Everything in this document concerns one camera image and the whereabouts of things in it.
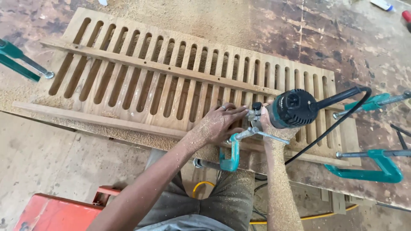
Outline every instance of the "leg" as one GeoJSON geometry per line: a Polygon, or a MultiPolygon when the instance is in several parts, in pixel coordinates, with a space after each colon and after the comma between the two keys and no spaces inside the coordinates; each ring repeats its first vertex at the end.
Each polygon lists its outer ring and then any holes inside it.
{"type": "Polygon", "coordinates": [[[222,171],[210,196],[200,203],[200,215],[236,231],[247,231],[253,209],[254,173],[222,171]]]}
{"type": "MultiPolygon", "coordinates": [[[[147,169],[166,153],[166,151],[153,148],[145,168],[147,169]]],[[[198,214],[199,204],[198,199],[189,197],[185,192],[181,172],[178,172],[137,227],[145,227],[179,216],[198,214]]]]}

